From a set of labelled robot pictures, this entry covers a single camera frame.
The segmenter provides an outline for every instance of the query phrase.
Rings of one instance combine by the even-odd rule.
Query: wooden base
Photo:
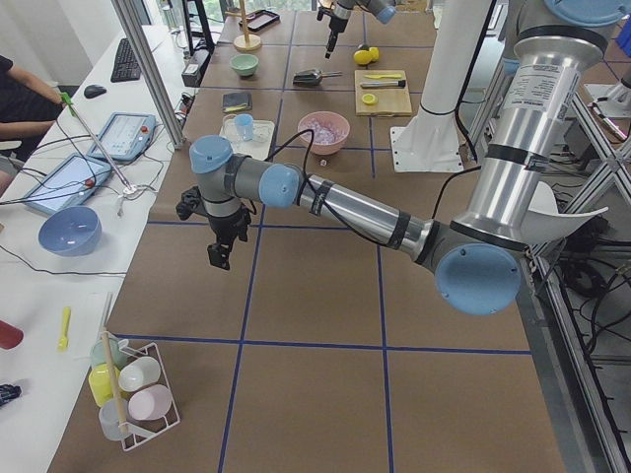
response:
[[[256,34],[249,34],[249,41],[245,40],[245,35],[237,36],[233,41],[233,45],[237,51],[254,51],[263,46],[263,43]]]

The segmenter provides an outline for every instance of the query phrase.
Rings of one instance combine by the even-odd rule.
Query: brown table surface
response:
[[[447,175],[393,171],[388,131],[409,118],[355,116],[352,52],[376,45],[382,58],[370,68],[405,69],[416,113],[436,37],[431,17],[399,14],[384,27],[356,12],[327,62],[327,23],[281,13],[259,34],[260,67],[249,79],[228,65],[236,24],[226,24],[186,137],[217,133],[221,97],[236,90],[252,92],[255,119],[277,124],[275,146],[306,113],[338,111],[351,123],[346,147],[325,168],[312,157],[310,170],[429,218]],[[293,89],[293,74],[312,67],[344,74]],[[275,161],[300,163],[304,151],[294,143]],[[439,220],[465,207],[475,179],[448,187]],[[194,184],[184,147],[108,323],[135,344],[157,341],[181,423],[125,453],[103,437],[86,384],[50,471],[564,471],[515,304],[488,317],[459,313],[406,255],[298,208],[259,205],[232,270],[210,267],[207,223],[175,216]]]

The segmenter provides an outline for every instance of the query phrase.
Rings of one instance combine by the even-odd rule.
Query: keyboard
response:
[[[140,79],[140,66],[131,49],[129,39],[124,37],[118,44],[116,57],[114,58],[114,68],[111,71],[112,82],[137,81]]]

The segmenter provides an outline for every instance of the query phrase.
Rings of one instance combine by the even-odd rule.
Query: white table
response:
[[[181,50],[166,27],[145,27],[145,33],[175,107],[183,92],[194,93],[181,80],[184,67]],[[73,99],[77,111],[96,133],[115,111],[153,113],[161,121],[144,77],[140,81],[117,84],[109,81],[113,57],[122,37],[121,33],[112,42]],[[105,86],[107,93],[92,100],[85,99],[83,89],[90,84]],[[61,113],[59,123],[70,136],[85,134],[68,109]],[[155,178],[153,187],[160,187],[173,146],[164,127],[159,127],[158,133],[158,139],[147,151],[147,155],[157,161],[140,158],[123,169],[132,183],[148,184]],[[63,137],[54,125],[42,143]],[[77,143],[82,152],[86,152],[90,145],[91,141],[85,139]],[[45,147],[29,159],[26,167],[48,172],[73,151],[67,142]],[[21,198],[34,185],[32,177],[20,173],[2,200]],[[104,229],[92,254],[64,258],[43,250],[37,243],[37,232],[45,217],[24,204],[0,207],[0,223],[5,226],[0,233],[0,244],[36,268],[53,272],[124,273],[155,195],[148,191],[137,200],[125,201],[122,215],[118,216],[119,200],[115,192],[120,193],[123,186],[114,174],[107,185],[111,189],[99,189],[87,202],[99,214]],[[18,384],[23,389],[20,398],[0,408],[3,471],[36,473],[47,469],[90,368],[87,356],[99,333],[106,295],[113,293],[115,299],[122,282],[122,275],[38,273],[0,250],[0,294],[5,307],[0,317],[25,333],[19,346],[8,351],[0,350],[0,384]],[[61,312],[66,305],[72,307],[69,346],[66,352],[57,352]]]

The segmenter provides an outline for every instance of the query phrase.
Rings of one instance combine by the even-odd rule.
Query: metal scoop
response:
[[[324,77],[341,76],[341,71],[322,72],[319,69],[308,69],[307,71],[297,72],[294,74],[295,86],[317,86]]]

